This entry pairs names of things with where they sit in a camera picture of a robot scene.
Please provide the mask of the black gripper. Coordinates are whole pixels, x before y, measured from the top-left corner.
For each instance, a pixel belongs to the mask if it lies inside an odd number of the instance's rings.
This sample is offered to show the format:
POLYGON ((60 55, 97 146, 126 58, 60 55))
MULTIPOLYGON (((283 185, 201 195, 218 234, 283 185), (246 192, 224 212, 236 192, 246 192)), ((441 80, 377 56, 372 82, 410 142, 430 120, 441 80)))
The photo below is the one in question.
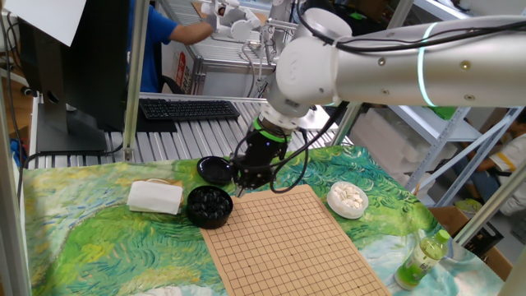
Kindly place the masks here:
POLYGON ((230 158, 235 197, 241 198, 245 192, 266 185, 271 179, 271 161, 276 157, 282 159, 287 145, 285 136, 273 136, 268 132, 246 134, 230 158))

